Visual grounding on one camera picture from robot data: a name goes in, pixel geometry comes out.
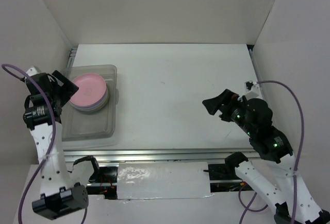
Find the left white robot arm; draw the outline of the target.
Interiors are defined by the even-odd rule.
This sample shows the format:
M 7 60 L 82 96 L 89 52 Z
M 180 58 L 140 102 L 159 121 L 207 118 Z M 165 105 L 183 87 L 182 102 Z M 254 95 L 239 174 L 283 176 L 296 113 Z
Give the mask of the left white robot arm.
M 86 210 L 89 198 L 86 186 L 102 176 L 94 156 L 85 156 L 68 170 L 62 146 L 61 114 L 63 106 L 78 87 L 58 71 L 43 73 L 32 66 L 24 78 L 30 92 L 24 103 L 24 123 L 34 139 L 41 166 L 40 198 L 31 204 L 34 213 L 55 220 Z

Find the cream plastic plate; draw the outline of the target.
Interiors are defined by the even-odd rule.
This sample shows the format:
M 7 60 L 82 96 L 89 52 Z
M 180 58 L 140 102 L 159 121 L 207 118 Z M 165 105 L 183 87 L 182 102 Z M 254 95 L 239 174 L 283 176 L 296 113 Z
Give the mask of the cream plastic plate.
M 88 107 L 79 107 L 77 108 L 77 110 L 83 113 L 96 113 L 106 108 L 106 106 L 108 105 L 108 101 L 109 101 L 109 96 L 107 95 L 104 96 L 97 103 L 92 104 L 91 106 Z

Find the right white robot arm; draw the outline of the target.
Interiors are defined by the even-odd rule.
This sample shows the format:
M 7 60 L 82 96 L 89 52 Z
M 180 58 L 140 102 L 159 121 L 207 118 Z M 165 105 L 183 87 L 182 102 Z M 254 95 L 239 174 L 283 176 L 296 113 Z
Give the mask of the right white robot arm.
M 272 125 L 273 112 L 259 98 L 226 89 L 219 96 L 203 100 L 210 115 L 234 122 L 249 137 L 249 143 L 269 166 L 277 185 L 267 180 L 241 152 L 225 159 L 229 178 L 246 182 L 270 207 L 276 223 L 329 223 L 329 212 L 311 196 L 302 176 L 294 169 L 296 158 L 287 137 Z

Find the pink plastic plate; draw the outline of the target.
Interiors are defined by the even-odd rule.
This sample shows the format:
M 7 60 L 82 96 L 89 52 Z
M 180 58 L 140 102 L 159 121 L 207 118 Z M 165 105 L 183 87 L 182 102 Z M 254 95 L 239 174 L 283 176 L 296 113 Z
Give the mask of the pink plastic plate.
M 106 93 L 104 78 L 95 73 L 80 75 L 72 80 L 78 91 L 71 97 L 70 104 L 78 107 L 88 107 L 100 101 Z

